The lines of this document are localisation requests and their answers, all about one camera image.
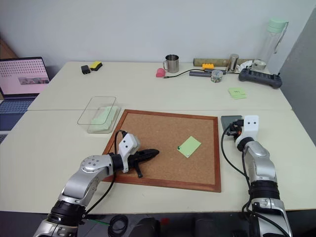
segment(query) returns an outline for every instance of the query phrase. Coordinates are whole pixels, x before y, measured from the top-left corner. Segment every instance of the clear plastic box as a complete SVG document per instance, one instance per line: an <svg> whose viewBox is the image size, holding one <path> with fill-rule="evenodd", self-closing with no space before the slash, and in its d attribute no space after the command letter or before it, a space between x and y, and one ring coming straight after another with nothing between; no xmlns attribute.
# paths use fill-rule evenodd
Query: clear plastic box
<svg viewBox="0 0 316 237"><path fill-rule="evenodd" d="M120 107L114 96L94 96L82 112L77 124L87 133L111 133Z"/></svg>

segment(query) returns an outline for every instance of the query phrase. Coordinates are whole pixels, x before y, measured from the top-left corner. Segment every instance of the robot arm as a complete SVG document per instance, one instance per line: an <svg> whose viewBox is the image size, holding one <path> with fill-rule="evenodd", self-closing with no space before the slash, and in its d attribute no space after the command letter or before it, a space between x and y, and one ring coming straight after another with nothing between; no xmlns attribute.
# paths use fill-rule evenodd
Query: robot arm
<svg viewBox="0 0 316 237"><path fill-rule="evenodd" d="M279 225L292 237L285 207L279 197L276 170L270 160L270 153L255 141L259 128L259 117L245 116L243 122L237 121L235 126L230 134L234 135L237 148L245 154L244 159L248 167L252 209L249 219L250 236L271 236L269 234L284 236L284 233L275 225L258 218L259 215L262 215Z"/></svg>
<svg viewBox="0 0 316 237"><path fill-rule="evenodd" d="M90 203L99 183L116 171L127 172L135 167L138 177L142 177L138 163L155 157L159 151L148 149L137 151L140 142L136 136L122 132L119 154L89 156L84 159L79 170L68 180L58 201L47 219L43 220L34 237L75 237L78 224L85 217L85 207Z"/></svg>

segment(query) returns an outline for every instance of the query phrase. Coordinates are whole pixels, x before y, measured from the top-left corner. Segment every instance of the corkboard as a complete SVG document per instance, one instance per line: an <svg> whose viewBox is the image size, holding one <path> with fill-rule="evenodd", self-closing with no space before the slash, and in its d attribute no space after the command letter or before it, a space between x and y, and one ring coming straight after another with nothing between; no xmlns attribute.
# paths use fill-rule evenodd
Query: corkboard
<svg viewBox="0 0 316 237"><path fill-rule="evenodd" d="M157 149L153 159L135 170L117 173L116 182L201 191L221 191L217 117L125 110L103 154L114 151L114 135L128 131L141 142L139 150ZM201 145L186 158L177 147L193 136Z"/></svg>

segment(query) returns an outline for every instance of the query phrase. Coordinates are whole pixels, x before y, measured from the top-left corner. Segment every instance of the yellow sponge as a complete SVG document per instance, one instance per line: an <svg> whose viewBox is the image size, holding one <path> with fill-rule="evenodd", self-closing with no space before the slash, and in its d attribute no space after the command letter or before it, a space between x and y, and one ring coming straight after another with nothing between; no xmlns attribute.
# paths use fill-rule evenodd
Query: yellow sponge
<svg viewBox="0 0 316 237"><path fill-rule="evenodd" d="M214 68L214 64L212 63L203 63L202 64L202 69L205 70L205 69L213 69Z"/></svg>
<svg viewBox="0 0 316 237"><path fill-rule="evenodd" d="M99 68L101 68L101 67L102 67L102 63L99 62L99 61L95 61L94 63L92 63L92 64L90 65L90 69L91 69L92 71L97 71L97 70L99 70Z"/></svg>

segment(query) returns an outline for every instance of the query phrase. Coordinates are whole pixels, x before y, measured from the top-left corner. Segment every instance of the laptop keyboard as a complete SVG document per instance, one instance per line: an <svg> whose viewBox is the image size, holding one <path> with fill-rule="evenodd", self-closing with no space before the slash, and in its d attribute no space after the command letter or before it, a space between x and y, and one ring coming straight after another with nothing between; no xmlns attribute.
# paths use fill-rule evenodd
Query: laptop keyboard
<svg viewBox="0 0 316 237"><path fill-rule="evenodd" d="M0 104L0 114L23 114L32 101L3 101Z"/></svg>
<svg viewBox="0 0 316 237"><path fill-rule="evenodd" d="M0 134L0 143L3 142L7 134Z"/></svg>

